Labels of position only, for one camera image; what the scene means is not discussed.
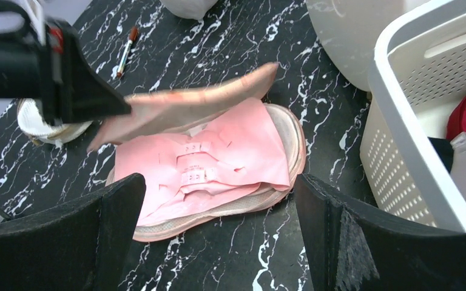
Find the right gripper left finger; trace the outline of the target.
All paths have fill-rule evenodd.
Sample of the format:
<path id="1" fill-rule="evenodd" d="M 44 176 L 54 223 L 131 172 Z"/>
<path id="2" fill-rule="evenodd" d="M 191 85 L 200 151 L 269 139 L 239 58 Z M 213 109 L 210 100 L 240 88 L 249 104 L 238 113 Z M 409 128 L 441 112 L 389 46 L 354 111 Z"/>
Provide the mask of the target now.
<path id="1" fill-rule="evenodd" d="M 116 290 L 145 190 L 135 173 L 32 215 L 0 210 L 0 290 Z"/>

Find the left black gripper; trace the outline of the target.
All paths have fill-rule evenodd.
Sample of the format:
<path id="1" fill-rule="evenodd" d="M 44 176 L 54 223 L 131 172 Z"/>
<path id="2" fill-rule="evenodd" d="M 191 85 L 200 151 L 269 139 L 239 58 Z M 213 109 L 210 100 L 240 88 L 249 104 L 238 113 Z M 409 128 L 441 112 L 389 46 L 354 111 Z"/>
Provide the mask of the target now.
<path id="1" fill-rule="evenodd" d="M 48 18 L 44 1 L 0 1 L 1 16 L 17 16 L 0 29 L 0 99 L 42 100 L 49 125 L 126 115 L 131 106 L 89 66 L 76 30 Z"/>

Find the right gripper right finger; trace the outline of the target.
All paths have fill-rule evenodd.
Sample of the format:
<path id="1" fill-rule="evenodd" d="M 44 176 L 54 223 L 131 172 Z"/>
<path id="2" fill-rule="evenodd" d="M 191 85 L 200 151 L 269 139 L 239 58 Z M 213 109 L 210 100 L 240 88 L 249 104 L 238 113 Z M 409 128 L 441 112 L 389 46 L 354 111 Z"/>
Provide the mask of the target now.
<path id="1" fill-rule="evenodd" d="M 391 215 L 306 174 L 294 194 L 315 290 L 466 290 L 466 233 Z"/>

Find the pink bra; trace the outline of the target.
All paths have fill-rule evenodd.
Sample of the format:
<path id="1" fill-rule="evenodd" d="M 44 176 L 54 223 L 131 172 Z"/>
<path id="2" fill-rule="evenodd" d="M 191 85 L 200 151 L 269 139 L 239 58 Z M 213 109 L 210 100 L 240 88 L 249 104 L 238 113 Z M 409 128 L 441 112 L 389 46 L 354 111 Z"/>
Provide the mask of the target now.
<path id="1" fill-rule="evenodd" d="M 139 226 L 194 215 L 254 193 L 290 186 L 282 140 L 258 99 L 249 98 L 192 135 L 138 136 L 116 149 L 114 178 L 144 176 Z"/>

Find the strawberry print mesh laundry bag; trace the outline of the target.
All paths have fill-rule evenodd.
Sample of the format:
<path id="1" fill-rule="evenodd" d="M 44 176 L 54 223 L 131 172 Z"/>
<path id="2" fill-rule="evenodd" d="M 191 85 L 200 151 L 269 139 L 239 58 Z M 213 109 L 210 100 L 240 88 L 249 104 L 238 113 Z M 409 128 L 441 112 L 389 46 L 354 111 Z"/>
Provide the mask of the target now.
<path id="1" fill-rule="evenodd" d="M 145 196 L 133 238 L 154 242 L 220 216 L 280 202 L 306 162 L 306 141 L 286 107 L 262 101 L 279 65 L 198 89 L 134 94 L 128 115 L 107 118 L 88 151 L 116 145 L 107 183 L 133 173 Z"/>

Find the cream perforated laundry basket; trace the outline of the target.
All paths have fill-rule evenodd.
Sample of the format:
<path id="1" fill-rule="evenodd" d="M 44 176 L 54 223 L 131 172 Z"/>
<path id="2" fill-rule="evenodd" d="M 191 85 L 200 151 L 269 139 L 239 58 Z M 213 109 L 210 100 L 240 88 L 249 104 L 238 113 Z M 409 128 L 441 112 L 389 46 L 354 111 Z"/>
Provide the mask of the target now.
<path id="1" fill-rule="evenodd" d="M 466 96 L 466 1 L 429 1 L 380 34 L 360 158 L 380 209 L 466 233 L 466 202 L 430 143 Z"/>

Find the small white red pen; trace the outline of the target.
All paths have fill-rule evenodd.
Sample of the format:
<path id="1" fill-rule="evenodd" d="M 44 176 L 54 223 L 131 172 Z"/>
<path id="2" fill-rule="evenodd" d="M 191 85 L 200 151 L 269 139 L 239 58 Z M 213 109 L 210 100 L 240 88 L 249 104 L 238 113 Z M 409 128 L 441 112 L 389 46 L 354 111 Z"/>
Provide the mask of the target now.
<path id="1" fill-rule="evenodd" d="M 122 76 L 123 76 L 123 73 L 124 73 L 124 69 L 126 67 L 126 63 L 127 63 L 127 58 L 129 56 L 129 53 L 130 53 L 130 50 L 133 46 L 133 43 L 136 41 L 138 37 L 138 28 L 136 26 L 132 27 L 130 33 L 129 33 L 129 38 L 126 42 L 126 45 L 125 45 L 125 48 L 124 48 L 124 51 L 121 55 L 121 60 L 120 60 L 120 63 L 118 65 L 118 69 L 116 71 L 116 77 L 118 79 L 120 79 Z"/>

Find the cream round tub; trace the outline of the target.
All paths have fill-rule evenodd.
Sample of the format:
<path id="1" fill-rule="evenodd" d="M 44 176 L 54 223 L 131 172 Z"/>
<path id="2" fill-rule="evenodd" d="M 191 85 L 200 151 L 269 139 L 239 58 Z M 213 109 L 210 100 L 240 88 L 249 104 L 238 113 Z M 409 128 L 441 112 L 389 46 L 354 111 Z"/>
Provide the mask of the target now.
<path id="1" fill-rule="evenodd" d="M 382 30 L 424 0 L 306 0 L 312 26 L 326 54 L 355 87 L 370 91 L 368 68 Z"/>

